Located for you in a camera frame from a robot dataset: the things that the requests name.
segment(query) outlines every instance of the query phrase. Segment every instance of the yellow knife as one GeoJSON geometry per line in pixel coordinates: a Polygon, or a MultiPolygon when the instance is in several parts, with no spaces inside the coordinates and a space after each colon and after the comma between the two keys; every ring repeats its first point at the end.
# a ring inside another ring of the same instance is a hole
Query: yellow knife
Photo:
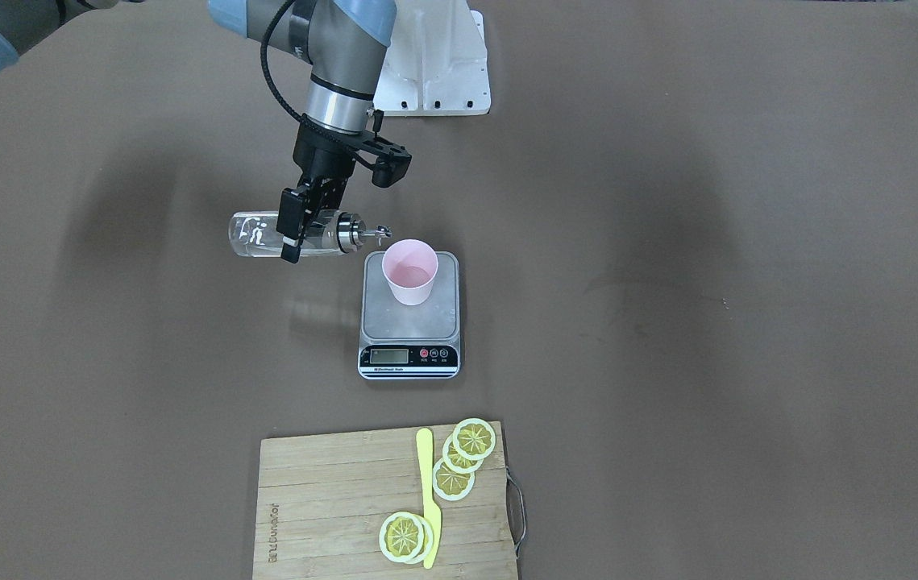
{"type": "Polygon", "coordinates": [[[434,544],[422,561],[422,568],[429,570],[437,558],[437,547],[441,545],[441,509],[434,502],[434,488],[430,478],[434,477],[434,433],[426,427],[415,433],[415,450],[419,456],[419,480],[422,481],[422,517],[430,522],[434,531],[434,544]]]}

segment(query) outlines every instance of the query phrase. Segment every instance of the wooden cutting board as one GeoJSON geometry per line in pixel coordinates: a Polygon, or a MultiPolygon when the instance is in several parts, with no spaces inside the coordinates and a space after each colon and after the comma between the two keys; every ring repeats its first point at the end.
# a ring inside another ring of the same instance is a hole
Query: wooden cutting board
{"type": "MultiPolygon", "coordinates": [[[[518,580],[506,507],[502,425],[498,444],[466,498],[441,507],[434,568],[388,561],[379,549],[384,519],[422,513],[411,429],[267,438],[262,441],[255,518],[255,580],[518,580]]],[[[430,427],[434,462],[454,425],[430,427]]]]}

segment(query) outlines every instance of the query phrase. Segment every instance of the kitchen scale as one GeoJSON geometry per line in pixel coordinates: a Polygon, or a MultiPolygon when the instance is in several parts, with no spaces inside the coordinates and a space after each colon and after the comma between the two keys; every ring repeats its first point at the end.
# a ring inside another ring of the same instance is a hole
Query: kitchen scale
{"type": "Polygon", "coordinates": [[[366,257],[359,331],[359,375],[366,379],[450,379],[462,366],[459,261],[437,252],[430,297],[407,307],[384,278],[384,252],[366,257]]]}

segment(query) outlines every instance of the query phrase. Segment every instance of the lemon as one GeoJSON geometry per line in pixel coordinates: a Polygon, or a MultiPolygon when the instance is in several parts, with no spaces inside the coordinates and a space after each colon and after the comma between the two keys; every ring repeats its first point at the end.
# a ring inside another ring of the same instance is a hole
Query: lemon
{"type": "Polygon", "coordinates": [[[484,419],[463,420],[451,432],[451,444],[458,455],[479,462],[495,450],[495,429],[484,419]]]}
{"type": "Polygon", "coordinates": [[[395,512],[380,526],[380,551],[389,561],[405,562],[417,557],[426,539],[422,518],[409,512],[395,512]]]}
{"type": "Polygon", "coordinates": [[[419,562],[426,559],[426,555],[430,554],[430,548],[434,547],[434,529],[430,527],[430,522],[426,521],[425,517],[415,516],[419,518],[419,521],[422,522],[422,550],[419,550],[419,554],[415,555],[411,559],[407,559],[405,564],[419,564],[419,562]]]}
{"type": "Polygon", "coordinates": [[[444,459],[438,459],[437,465],[434,466],[434,492],[440,499],[447,499],[448,502],[458,502],[469,495],[474,481],[476,474],[456,474],[444,465],[444,459]]]}
{"type": "Polygon", "coordinates": [[[451,436],[448,436],[447,440],[444,441],[444,447],[441,448],[441,458],[444,459],[444,465],[448,466],[448,469],[454,471],[456,474],[473,473],[473,471],[479,470],[480,466],[484,464],[483,459],[480,459],[479,462],[473,462],[459,455],[459,451],[451,444],[451,436]]]}

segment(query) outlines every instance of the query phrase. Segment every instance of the plastic cup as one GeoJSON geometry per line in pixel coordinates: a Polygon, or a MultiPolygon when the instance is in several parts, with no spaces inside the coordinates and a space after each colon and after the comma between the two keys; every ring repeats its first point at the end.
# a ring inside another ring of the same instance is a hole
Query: plastic cup
{"type": "Polygon", "coordinates": [[[403,305],[421,305],[430,297],[437,275],[437,253],[418,239],[394,242],[384,252],[384,278],[403,305]]]}

